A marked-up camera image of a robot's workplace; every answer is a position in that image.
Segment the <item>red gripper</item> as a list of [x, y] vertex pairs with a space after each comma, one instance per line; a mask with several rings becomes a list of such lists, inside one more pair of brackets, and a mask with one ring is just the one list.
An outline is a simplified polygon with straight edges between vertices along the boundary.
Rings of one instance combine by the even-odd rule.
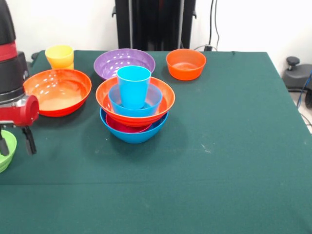
[[[26, 137], [26, 148], [29, 155], [37, 153], [31, 129], [28, 127], [39, 117], [39, 101], [34, 95], [22, 95], [9, 102], [0, 103], [0, 124], [24, 126], [22, 132]], [[0, 127], [0, 154], [9, 155], [7, 132]]]

